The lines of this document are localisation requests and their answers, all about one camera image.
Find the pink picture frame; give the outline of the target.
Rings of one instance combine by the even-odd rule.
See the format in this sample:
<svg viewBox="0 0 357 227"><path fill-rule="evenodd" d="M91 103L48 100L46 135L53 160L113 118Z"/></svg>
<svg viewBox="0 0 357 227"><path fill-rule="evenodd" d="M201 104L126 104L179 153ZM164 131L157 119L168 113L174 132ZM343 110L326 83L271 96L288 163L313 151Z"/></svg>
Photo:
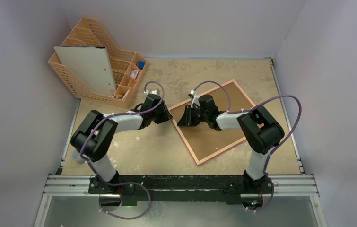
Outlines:
<svg viewBox="0 0 357 227"><path fill-rule="evenodd" d="M217 116L227 109L240 111L255 106L235 80L200 96L199 104L205 104L207 110L196 109L196 104L190 99L169 108L173 124L198 166L246 140L237 115L229 115L228 125L224 126L218 125Z"/></svg>

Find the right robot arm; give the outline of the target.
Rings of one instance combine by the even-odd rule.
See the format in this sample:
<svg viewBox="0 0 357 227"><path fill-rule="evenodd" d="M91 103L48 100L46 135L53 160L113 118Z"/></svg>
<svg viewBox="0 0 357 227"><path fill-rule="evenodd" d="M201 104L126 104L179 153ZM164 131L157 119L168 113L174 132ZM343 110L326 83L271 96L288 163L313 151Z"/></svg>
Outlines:
<svg viewBox="0 0 357 227"><path fill-rule="evenodd" d="M239 112L223 112L216 106L212 95L202 95L197 104L186 105L179 127L195 127L205 122L210 128L221 131L241 129L252 148L250 162L244 171L243 186L248 192L261 188L267 179L265 163L269 152L277 148L284 130L264 106Z"/></svg>

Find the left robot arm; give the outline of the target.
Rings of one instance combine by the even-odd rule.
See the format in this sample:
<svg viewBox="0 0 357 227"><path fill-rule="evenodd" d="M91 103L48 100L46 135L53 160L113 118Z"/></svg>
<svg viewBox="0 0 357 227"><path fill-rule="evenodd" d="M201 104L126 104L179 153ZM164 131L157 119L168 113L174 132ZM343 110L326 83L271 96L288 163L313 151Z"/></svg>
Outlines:
<svg viewBox="0 0 357 227"><path fill-rule="evenodd" d="M70 144L101 180L100 187L106 193L114 193L123 185L118 171L107 158L114 135L123 131L142 130L152 122L160 124L172 118L162 97L149 94L143 103L125 113L104 115L97 110L90 111L73 133Z"/></svg>

